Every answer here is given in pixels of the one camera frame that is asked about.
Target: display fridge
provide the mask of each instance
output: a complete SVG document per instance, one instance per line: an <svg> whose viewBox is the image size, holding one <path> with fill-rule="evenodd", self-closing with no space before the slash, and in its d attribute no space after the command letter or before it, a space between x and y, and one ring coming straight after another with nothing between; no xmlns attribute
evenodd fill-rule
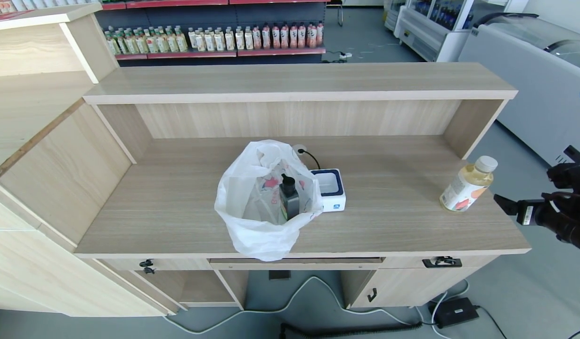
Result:
<svg viewBox="0 0 580 339"><path fill-rule="evenodd" d="M428 62L456 62L475 22L491 13L522 13L527 2L408 0L400 7L393 32Z"/></svg>
<svg viewBox="0 0 580 339"><path fill-rule="evenodd" d="M536 15L487 19L458 59L481 63L518 90L497 120L549 165L580 162L580 34Z"/></svg>

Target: black power adapter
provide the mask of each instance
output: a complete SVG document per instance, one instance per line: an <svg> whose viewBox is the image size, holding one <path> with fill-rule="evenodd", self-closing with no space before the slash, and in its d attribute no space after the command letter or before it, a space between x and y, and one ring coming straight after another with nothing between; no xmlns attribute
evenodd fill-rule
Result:
<svg viewBox="0 0 580 339"><path fill-rule="evenodd" d="M428 306L430 314L434 311L434 307L436 307L436 303L431 303ZM479 318L479 315L470 300L468 298L459 298L447 302L443 301L436 309L433 321L438 328L445 328L477 318Z"/></svg>

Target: white device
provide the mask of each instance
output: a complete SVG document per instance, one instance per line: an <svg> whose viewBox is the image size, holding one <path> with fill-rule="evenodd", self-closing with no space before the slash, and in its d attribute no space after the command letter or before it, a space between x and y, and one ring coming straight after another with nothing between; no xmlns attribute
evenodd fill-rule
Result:
<svg viewBox="0 0 580 339"><path fill-rule="evenodd" d="M472 30L459 60L518 90L497 120L544 161L580 161L580 34L537 17L496 17Z"/></svg>
<svg viewBox="0 0 580 339"><path fill-rule="evenodd" d="M324 212L339 212L346 206L346 193L342 185L342 177L337 168L315 169L311 171L319 181L321 197L324 202Z"/></svg>

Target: black handle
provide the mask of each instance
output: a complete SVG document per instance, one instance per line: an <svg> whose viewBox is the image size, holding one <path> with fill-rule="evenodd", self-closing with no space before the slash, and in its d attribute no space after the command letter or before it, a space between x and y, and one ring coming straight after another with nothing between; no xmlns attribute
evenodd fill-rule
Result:
<svg viewBox="0 0 580 339"><path fill-rule="evenodd" d="M145 261L141 261L139 263L140 267L150 267L150 266L154 266L154 263L152 262L152 259L146 259Z"/></svg>
<svg viewBox="0 0 580 339"><path fill-rule="evenodd" d="M437 256L433 259L423 259L422 262L426 268L448 268L462 266L462 260L458 258L452 258L450 256Z"/></svg>
<svg viewBox="0 0 580 339"><path fill-rule="evenodd" d="M378 289L376 289L375 287L372 288L372 291L374 292L374 295L367 295L367 300L369 300L369 302L371 302L372 300L374 300L374 298L376 298L376 296L378 296Z"/></svg>

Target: white plastic bag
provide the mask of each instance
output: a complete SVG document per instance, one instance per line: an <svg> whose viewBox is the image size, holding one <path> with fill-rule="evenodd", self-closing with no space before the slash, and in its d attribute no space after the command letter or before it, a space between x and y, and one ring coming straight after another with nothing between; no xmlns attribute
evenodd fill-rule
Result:
<svg viewBox="0 0 580 339"><path fill-rule="evenodd" d="M299 215L281 213L281 174L296 180ZM292 146L274 140L251 142L219 182L214 209L223 218L239 253L263 261L282 259L299 230L323 212L319 183Z"/></svg>

